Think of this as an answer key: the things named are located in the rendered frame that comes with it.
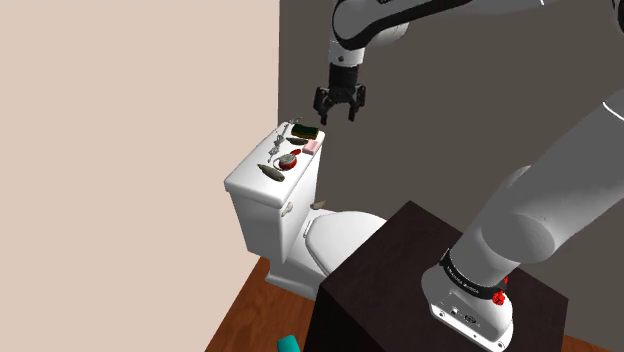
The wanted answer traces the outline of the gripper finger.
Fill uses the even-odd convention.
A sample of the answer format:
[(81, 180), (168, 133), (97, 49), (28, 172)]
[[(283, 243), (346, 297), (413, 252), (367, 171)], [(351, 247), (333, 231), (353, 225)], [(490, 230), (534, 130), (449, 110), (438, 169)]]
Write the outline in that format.
[(359, 109), (365, 106), (366, 87), (362, 84), (357, 84), (355, 86), (354, 93), (348, 100), (348, 103), (349, 103), (348, 120), (351, 122), (354, 122)]
[(317, 87), (313, 99), (313, 109), (320, 116), (320, 123), (327, 124), (328, 112), (333, 106), (330, 90), (324, 87)]

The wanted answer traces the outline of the green yellow sponge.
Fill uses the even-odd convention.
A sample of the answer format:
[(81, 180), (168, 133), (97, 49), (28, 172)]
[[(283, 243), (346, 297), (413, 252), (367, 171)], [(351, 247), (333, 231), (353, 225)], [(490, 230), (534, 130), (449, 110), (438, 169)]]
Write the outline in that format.
[(294, 124), (291, 134), (298, 138), (315, 140), (319, 134), (319, 129), (317, 127)]

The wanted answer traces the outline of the silver metal tool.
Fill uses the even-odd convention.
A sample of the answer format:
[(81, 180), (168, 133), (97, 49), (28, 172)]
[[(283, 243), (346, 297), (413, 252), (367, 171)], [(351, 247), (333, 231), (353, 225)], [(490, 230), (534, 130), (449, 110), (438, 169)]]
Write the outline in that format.
[(285, 140), (286, 132), (288, 131), (290, 126), (298, 123), (300, 121), (300, 117), (294, 117), (287, 122), (284, 122), (281, 127), (276, 130), (277, 136), (273, 141), (273, 147), (269, 150), (269, 158), (267, 160), (268, 163), (272, 161), (272, 159), (278, 154), (280, 151), (280, 146)]

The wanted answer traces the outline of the red round container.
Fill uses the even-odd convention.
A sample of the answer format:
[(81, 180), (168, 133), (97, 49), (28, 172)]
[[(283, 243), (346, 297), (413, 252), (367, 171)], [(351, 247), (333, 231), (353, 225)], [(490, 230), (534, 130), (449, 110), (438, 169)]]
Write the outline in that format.
[(300, 149), (292, 150), (289, 153), (277, 157), (273, 161), (273, 167), (279, 171), (288, 171), (297, 164), (297, 156), (301, 153)]

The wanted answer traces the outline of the grey oblong brush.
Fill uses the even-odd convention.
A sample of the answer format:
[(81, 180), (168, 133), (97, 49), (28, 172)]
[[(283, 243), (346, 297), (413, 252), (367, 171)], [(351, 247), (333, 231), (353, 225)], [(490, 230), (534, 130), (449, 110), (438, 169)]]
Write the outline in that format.
[(276, 182), (283, 182), (285, 180), (285, 176), (283, 175), (283, 173), (272, 166), (258, 164), (258, 168), (265, 176)]

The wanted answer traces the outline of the white toilet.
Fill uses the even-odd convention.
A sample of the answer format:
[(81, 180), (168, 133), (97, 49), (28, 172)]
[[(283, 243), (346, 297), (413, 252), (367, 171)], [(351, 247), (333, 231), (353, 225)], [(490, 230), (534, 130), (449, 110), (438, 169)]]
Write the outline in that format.
[(242, 159), (224, 180), (224, 187), (231, 197), (247, 250), (270, 261), (265, 280), (314, 301), (321, 282), (385, 220), (360, 211), (310, 208), (320, 201), (316, 198), (316, 186), (321, 149), (315, 155), (301, 152), (294, 168), (281, 171), (283, 182), (265, 176), (258, 164), (273, 167), (277, 157), (302, 150), (286, 140), (293, 137), (290, 126), (280, 151), (267, 162), (276, 130), (282, 124)]

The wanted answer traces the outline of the dark robot stand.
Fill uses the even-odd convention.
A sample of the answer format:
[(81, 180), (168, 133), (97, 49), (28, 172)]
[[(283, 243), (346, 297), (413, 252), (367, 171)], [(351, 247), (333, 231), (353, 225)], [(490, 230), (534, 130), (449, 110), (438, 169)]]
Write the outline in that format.
[[(424, 271), (461, 233), (412, 201), (320, 285), (302, 352), (486, 352), (434, 318)], [(563, 352), (568, 300), (521, 269), (509, 276), (504, 352)]]

